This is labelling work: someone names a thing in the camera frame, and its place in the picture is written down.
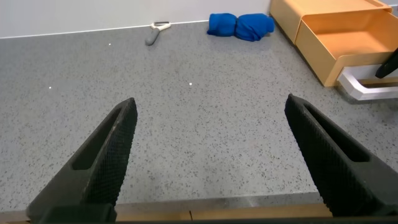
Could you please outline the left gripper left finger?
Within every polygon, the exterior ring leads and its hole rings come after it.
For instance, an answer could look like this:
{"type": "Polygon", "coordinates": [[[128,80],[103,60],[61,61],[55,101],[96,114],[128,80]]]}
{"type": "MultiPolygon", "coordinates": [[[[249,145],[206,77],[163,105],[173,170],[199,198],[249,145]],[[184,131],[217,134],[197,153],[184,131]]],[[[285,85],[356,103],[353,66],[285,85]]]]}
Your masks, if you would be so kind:
{"type": "Polygon", "coordinates": [[[27,207],[31,222],[115,222],[136,124],[134,98],[117,104],[27,207]]]}

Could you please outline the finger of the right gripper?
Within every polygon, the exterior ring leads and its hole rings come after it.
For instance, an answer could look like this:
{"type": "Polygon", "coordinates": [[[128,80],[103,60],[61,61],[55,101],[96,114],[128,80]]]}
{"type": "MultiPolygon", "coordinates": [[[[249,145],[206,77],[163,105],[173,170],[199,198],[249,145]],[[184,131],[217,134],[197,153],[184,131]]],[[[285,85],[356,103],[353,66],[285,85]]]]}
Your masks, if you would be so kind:
{"type": "Polygon", "coordinates": [[[377,69],[375,77],[384,78],[398,67],[398,49],[396,49],[391,56],[377,69]]]}

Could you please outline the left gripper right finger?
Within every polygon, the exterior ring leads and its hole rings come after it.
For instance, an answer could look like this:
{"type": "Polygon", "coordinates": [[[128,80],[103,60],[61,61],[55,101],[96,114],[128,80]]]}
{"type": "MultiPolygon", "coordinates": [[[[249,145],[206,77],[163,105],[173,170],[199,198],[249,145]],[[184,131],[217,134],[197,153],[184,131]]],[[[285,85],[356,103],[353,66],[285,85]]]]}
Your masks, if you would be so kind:
{"type": "Polygon", "coordinates": [[[284,112],[312,180],[334,216],[397,215],[394,169],[307,100],[290,94],[284,112]]]}

